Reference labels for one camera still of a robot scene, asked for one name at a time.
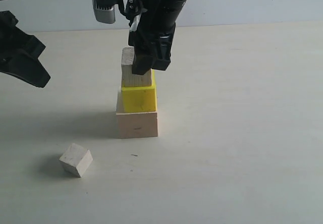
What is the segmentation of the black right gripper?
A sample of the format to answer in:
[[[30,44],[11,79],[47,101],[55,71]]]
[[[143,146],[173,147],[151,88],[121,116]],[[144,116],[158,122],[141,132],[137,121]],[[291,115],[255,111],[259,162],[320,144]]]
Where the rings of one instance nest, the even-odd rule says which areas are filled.
[[[128,44],[135,53],[132,74],[144,75],[151,66],[154,70],[165,71],[171,63],[177,9],[127,7],[127,18],[130,21]]]

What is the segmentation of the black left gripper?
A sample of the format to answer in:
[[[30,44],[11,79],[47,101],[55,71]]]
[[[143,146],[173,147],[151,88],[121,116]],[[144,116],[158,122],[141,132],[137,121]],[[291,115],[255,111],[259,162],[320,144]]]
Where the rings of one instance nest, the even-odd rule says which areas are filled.
[[[10,11],[1,11],[1,72],[44,88],[50,75],[37,58],[46,46],[34,35],[17,28],[17,23]]]

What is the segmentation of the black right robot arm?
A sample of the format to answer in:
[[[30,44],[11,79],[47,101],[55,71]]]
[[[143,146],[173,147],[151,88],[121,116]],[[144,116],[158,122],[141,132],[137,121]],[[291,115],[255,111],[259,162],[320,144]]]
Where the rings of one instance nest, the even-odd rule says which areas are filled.
[[[134,48],[132,73],[144,75],[151,69],[165,71],[171,63],[176,19],[187,0],[135,0],[141,14],[128,44]]]

